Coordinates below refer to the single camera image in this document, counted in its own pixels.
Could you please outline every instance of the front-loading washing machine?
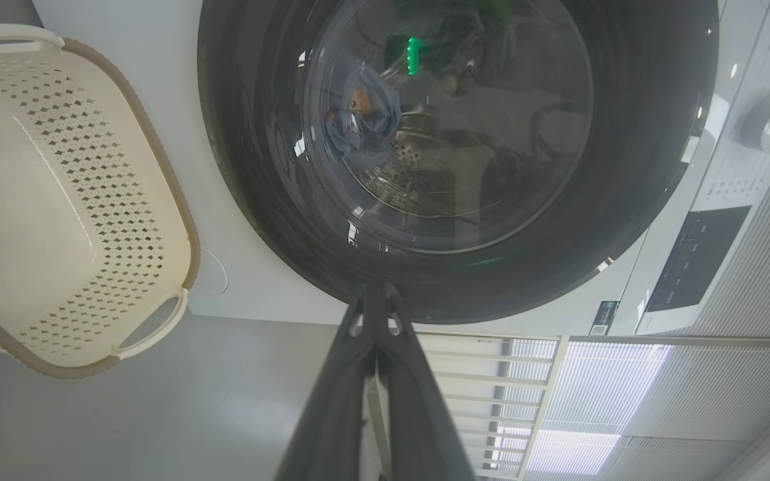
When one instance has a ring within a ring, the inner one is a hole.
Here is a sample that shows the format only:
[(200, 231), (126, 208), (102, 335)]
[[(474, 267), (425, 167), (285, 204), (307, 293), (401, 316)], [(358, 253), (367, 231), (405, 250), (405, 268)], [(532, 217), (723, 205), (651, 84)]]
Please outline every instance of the front-loading washing machine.
[[(205, 248), (198, 314), (338, 323), (389, 281), (422, 331), (668, 331), (770, 181), (741, 205), (704, 183), (759, 0), (35, 3), (152, 118)], [(673, 291), (704, 220), (723, 234)]]

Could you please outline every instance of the sticker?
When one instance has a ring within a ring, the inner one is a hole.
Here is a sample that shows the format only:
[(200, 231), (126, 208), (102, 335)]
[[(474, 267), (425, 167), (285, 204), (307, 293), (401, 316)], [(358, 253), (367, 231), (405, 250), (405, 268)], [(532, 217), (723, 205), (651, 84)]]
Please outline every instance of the sticker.
[(590, 335), (608, 335), (608, 329), (611, 329), (611, 323), (614, 322), (618, 305), (620, 305), (619, 301), (602, 301), (599, 304), (599, 311), (593, 319), (593, 326), (590, 327)]

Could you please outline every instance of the beige laundry basket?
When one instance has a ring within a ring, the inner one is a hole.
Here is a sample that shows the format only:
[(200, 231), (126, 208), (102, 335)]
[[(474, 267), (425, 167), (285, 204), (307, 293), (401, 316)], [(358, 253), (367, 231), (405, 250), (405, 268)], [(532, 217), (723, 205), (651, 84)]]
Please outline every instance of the beige laundry basket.
[[(195, 225), (108, 60), (27, 25), (0, 25), (0, 41), (0, 351), (55, 377), (95, 374), (180, 320)], [(120, 347), (175, 297), (156, 331)]]

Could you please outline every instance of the white washing machine body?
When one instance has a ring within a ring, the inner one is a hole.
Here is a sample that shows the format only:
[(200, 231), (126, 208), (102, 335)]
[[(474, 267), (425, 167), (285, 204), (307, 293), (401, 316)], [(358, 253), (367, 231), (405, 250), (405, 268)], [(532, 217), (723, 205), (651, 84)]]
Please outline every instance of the white washing machine body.
[[(339, 323), (346, 305), (286, 265), (247, 222), (226, 187), (199, 99), (196, 50), (201, 2), (34, 3), (49, 30), (88, 43), (115, 63), (152, 119), (204, 247), (201, 271), (190, 294), (193, 313)], [(650, 228), (623, 255), (596, 266), (598, 273), (571, 292), (524, 313), (468, 325), (419, 325), (418, 329), (531, 337), (645, 335), (693, 323), (770, 183), (770, 154), (741, 146), (737, 139), (745, 114), (770, 94), (770, 8), (764, 3), (767, 0), (719, 2), (721, 24), (715, 33), (721, 38), (718, 77), (705, 132), (688, 141), (680, 159), (688, 162), (688, 168), (678, 188)], [(722, 182), (733, 185), (723, 188), (719, 186)], [(726, 255), (712, 266), (715, 272), (705, 281), (708, 289), (700, 301), (648, 311), (688, 214), (739, 206), (750, 206), (751, 213), (731, 237)]]

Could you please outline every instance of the white handle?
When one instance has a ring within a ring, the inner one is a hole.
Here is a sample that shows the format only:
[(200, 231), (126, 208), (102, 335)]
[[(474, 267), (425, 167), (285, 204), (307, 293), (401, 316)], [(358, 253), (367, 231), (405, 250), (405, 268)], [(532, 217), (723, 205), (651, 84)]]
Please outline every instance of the white handle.
[(30, 40), (37, 42), (49, 42), (64, 46), (64, 39), (49, 30), (32, 25), (18, 25), (12, 23), (0, 23), (0, 42), (6, 40)]
[(166, 321), (162, 323), (161, 326), (156, 328), (156, 331), (153, 331), (150, 333), (150, 335), (147, 335), (144, 339), (136, 342), (135, 344), (132, 344), (130, 347), (125, 347), (122, 349), (117, 346), (112, 346), (112, 355), (115, 355), (120, 359), (126, 359), (135, 356), (135, 354), (141, 353), (148, 347), (152, 347), (154, 344), (156, 344), (156, 342), (161, 341), (163, 337), (171, 332), (171, 329), (174, 329), (174, 326), (177, 326), (177, 323), (180, 322), (180, 318), (183, 317), (183, 313), (186, 313), (186, 304), (188, 300), (189, 290), (180, 289), (180, 293), (177, 295), (177, 306), (174, 308), (174, 313), (171, 313), (171, 317), (166, 319)]

